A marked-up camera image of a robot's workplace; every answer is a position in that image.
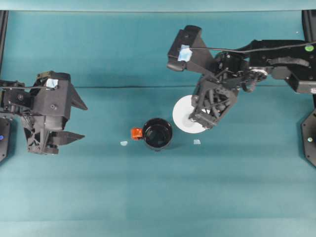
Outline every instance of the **teal tablecloth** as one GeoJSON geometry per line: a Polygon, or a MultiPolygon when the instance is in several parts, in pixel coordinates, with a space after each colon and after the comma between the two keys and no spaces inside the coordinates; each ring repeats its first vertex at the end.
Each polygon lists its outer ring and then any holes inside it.
{"type": "Polygon", "coordinates": [[[314,237],[316,168],[299,129],[310,96],[269,79],[240,93],[211,131],[186,134],[172,123],[165,151],[129,137],[150,118],[172,121],[175,102],[194,89],[197,74],[165,68],[179,28],[192,22],[208,44],[236,47],[301,39],[299,18],[12,12],[1,77],[31,84],[40,71],[69,72],[89,110],[73,109],[66,129],[86,137],[57,156],[27,153],[14,124],[11,156],[0,164],[0,236],[314,237]],[[102,88],[127,85],[144,87],[102,88]]]}

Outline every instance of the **orange handle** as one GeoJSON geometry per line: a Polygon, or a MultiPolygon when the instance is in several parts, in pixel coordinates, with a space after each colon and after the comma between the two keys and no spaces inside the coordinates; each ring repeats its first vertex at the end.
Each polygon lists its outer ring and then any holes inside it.
{"type": "Polygon", "coordinates": [[[138,141],[143,139],[143,129],[135,127],[130,131],[133,140],[138,141]]]}

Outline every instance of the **white plate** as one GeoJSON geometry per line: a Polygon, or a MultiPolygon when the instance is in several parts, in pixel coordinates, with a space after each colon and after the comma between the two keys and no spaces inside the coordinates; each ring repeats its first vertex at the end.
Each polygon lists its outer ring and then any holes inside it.
{"type": "Polygon", "coordinates": [[[206,129],[197,122],[189,120],[189,115],[193,112],[194,107],[191,105],[192,95],[182,97],[173,107],[172,117],[174,123],[179,129],[187,133],[200,133],[206,129]]]}

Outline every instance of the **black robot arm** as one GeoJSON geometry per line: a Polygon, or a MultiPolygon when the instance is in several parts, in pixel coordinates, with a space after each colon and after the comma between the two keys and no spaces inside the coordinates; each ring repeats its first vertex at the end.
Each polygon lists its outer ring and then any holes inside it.
{"type": "Polygon", "coordinates": [[[252,92],[271,75],[285,80],[297,93],[316,93],[314,42],[303,40],[254,40],[239,49],[207,48],[201,28],[180,30],[168,52],[167,67],[201,74],[192,96],[195,108],[189,118],[211,129],[237,101],[242,88],[252,92]],[[209,50],[221,51],[213,57],[209,50]]]}
{"type": "Polygon", "coordinates": [[[83,138],[64,131],[70,119],[71,106],[87,110],[67,73],[53,71],[37,75],[32,87],[17,81],[0,81],[1,122],[20,116],[31,153],[57,154],[58,146],[83,138]]]}

